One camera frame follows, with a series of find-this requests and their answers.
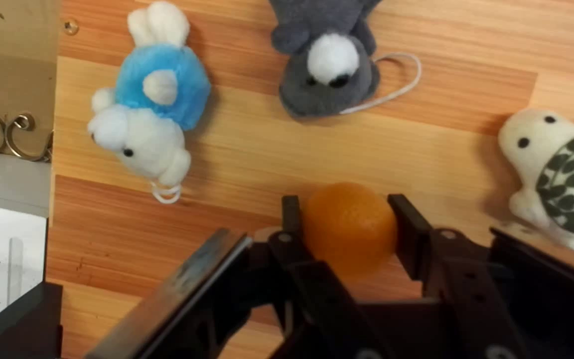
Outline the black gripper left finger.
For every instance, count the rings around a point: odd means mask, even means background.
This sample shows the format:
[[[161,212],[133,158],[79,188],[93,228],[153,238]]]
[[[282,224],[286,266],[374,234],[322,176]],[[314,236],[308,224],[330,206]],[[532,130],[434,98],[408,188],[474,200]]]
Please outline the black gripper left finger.
[[[304,244],[300,202],[296,196],[280,198],[280,228],[268,238],[270,252],[284,272],[292,296],[306,310],[332,310],[352,306],[330,266],[316,260]]]

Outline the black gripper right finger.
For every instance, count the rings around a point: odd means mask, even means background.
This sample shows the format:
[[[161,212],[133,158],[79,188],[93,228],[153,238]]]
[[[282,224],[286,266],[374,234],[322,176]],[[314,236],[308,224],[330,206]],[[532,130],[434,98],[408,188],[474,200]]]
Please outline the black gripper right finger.
[[[386,198],[398,222],[396,258],[420,298],[446,308],[484,308],[498,300],[488,250],[452,228],[434,228],[402,194]]]

